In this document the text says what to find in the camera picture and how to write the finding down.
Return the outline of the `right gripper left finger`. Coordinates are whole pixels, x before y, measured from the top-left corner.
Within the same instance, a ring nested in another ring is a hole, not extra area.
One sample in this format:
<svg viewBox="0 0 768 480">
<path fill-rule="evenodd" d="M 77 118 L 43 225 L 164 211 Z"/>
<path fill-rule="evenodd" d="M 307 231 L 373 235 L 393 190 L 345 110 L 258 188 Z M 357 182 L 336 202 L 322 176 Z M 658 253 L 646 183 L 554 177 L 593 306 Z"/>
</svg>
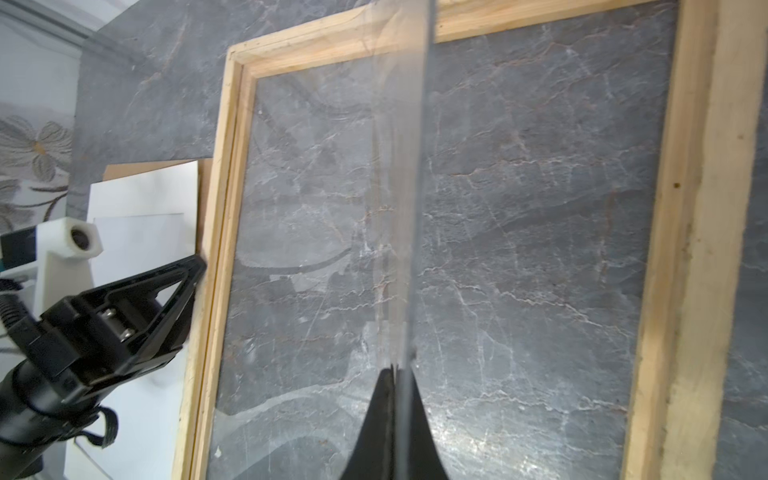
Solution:
<svg viewBox="0 0 768 480">
<path fill-rule="evenodd" d="M 383 480 L 394 475 L 395 373 L 380 371 L 356 444 L 341 480 Z"/>
</svg>

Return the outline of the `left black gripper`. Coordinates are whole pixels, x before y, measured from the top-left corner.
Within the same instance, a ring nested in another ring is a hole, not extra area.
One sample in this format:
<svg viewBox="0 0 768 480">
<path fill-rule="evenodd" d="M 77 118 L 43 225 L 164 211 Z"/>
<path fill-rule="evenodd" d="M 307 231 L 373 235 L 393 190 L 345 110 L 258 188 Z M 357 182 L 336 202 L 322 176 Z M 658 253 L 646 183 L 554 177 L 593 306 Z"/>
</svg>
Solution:
<svg viewBox="0 0 768 480">
<path fill-rule="evenodd" d="M 114 444 L 119 420 L 103 399 L 181 350 L 205 270 L 191 255 L 66 297 L 41 321 L 18 296 L 2 295 L 1 321 L 25 356 L 1 382 L 2 478 L 40 472 L 44 452 L 61 441 Z"/>
</svg>

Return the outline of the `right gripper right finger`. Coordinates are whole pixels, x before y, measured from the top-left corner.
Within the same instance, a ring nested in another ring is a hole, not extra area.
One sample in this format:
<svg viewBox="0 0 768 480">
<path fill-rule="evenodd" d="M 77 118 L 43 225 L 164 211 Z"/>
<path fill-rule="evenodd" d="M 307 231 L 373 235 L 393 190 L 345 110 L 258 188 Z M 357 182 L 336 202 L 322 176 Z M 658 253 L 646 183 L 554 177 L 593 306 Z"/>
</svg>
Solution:
<svg viewBox="0 0 768 480">
<path fill-rule="evenodd" d="M 448 479 L 410 369 L 397 371 L 397 478 Z"/>
</svg>

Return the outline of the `wooden picture frame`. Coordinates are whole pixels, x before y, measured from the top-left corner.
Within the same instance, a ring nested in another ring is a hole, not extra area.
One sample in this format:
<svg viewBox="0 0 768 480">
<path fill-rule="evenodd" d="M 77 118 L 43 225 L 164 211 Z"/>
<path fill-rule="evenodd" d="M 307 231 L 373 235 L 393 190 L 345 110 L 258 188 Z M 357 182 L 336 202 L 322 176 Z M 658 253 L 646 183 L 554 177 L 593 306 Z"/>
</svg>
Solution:
<svg viewBox="0 0 768 480">
<path fill-rule="evenodd" d="M 254 88 L 260 78 L 396 50 L 397 22 L 354 8 L 229 48 L 172 475 L 205 475 Z M 657 180 L 622 475 L 708 479 L 767 63 L 763 1 L 685 1 Z"/>
</svg>

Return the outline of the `clear acrylic sheet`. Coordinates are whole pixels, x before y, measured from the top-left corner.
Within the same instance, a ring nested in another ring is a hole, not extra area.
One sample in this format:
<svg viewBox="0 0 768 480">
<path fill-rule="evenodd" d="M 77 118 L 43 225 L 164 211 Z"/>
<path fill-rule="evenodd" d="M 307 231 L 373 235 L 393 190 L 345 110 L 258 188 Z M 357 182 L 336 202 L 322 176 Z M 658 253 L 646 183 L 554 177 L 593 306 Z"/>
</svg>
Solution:
<svg viewBox="0 0 768 480">
<path fill-rule="evenodd" d="M 340 478 L 389 367 L 398 479 L 436 5 L 366 6 L 396 50 L 256 81 L 201 479 Z"/>
</svg>

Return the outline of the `brown frame backing board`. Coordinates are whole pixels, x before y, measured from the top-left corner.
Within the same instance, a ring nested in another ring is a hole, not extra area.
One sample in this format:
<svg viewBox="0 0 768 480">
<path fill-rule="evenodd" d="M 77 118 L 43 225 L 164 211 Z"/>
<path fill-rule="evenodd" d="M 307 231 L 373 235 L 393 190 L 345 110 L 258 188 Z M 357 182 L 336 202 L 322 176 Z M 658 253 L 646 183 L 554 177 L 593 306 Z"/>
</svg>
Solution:
<svg viewBox="0 0 768 480">
<path fill-rule="evenodd" d="M 198 167 L 198 209 L 197 209 L 197 229 L 196 229 L 196 252 L 202 251 L 203 235 L 205 227 L 205 217 L 207 212 L 207 201 L 209 192 L 209 182 L 212 170 L 211 158 L 166 160 L 155 162 L 124 163 L 108 165 L 103 174 L 102 180 L 109 181 L 133 175 L 143 174 L 150 171 L 174 167 L 184 163 L 195 163 Z"/>
</svg>

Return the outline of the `left corner aluminium post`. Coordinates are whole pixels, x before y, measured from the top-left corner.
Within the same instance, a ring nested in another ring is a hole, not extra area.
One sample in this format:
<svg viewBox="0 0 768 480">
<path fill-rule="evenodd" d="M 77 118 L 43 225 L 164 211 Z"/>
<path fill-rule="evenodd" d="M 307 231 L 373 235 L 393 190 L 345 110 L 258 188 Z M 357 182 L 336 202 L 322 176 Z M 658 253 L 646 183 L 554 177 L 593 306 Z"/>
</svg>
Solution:
<svg viewBox="0 0 768 480">
<path fill-rule="evenodd" d="M 135 4 L 122 0 L 8 0 L 1 2 L 1 18 L 19 22 L 83 52 L 127 55 L 124 47 L 100 30 Z"/>
</svg>

